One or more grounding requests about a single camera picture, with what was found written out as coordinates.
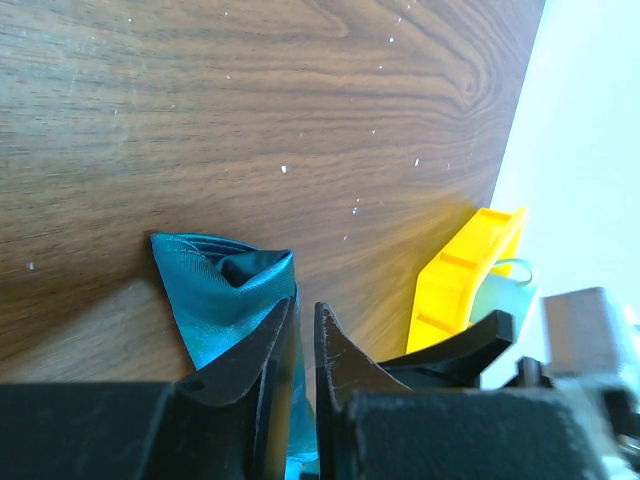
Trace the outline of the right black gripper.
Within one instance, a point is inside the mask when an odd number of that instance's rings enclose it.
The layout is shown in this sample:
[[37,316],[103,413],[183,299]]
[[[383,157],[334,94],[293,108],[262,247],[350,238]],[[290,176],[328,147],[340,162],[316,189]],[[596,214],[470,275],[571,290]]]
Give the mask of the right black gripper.
[[[410,389],[478,388],[480,376],[515,341],[513,317],[494,310],[464,332],[428,348],[381,362],[379,366]],[[550,388],[581,393],[606,422],[620,450],[639,449],[639,372],[562,369],[522,357],[504,387]]]

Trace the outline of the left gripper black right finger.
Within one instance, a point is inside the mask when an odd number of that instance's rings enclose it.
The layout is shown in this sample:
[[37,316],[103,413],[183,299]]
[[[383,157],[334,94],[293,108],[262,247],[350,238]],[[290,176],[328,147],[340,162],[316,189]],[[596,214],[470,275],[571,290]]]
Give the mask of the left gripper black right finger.
[[410,389],[317,303],[317,436],[324,479],[635,479],[581,393],[550,388]]

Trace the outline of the teal cloth napkin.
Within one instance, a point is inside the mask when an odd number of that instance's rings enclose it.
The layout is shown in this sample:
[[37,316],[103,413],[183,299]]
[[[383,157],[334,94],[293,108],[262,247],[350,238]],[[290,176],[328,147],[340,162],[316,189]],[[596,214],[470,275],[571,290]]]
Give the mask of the teal cloth napkin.
[[294,256],[155,233],[153,257],[194,373],[164,390],[148,479],[313,479]]

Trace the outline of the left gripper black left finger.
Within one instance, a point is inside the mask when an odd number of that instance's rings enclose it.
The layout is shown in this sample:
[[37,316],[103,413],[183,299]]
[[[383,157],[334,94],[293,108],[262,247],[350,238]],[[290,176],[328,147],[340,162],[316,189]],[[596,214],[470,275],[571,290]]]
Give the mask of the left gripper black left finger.
[[295,363],[295,302],[176,383],[1,388],[5,479],[281,479]]

